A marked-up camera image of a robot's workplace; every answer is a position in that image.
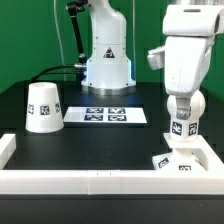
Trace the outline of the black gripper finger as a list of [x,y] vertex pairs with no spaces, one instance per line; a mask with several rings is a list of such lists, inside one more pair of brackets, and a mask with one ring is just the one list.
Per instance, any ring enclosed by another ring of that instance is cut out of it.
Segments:
[[177,97],[176,106],[176,117],[181,120],[187,120],[191,115],[190,99]]

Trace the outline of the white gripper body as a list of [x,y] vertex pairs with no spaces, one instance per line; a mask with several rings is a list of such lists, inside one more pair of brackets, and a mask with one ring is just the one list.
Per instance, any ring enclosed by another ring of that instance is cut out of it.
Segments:
[[152,70],[164,69],[166,92],[191,97],[206,76],[211,60],[213,37],[169,36],[163,46],[148,52]]

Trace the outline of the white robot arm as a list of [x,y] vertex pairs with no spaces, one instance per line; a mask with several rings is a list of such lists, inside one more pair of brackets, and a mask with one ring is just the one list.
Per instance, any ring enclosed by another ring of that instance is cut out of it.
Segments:
[[[92,55],[85,88],[101,94],[133,86],[126,55],[126,20],[109,0],[87,0],[92,22]],[[215,37],[224,33],[224,0],[174,0],[167,7],[163,46],[148,52],[152,69],[165,70],[166,92],[176,98],[175,117],[187,120],[192,96],[206,76]]]

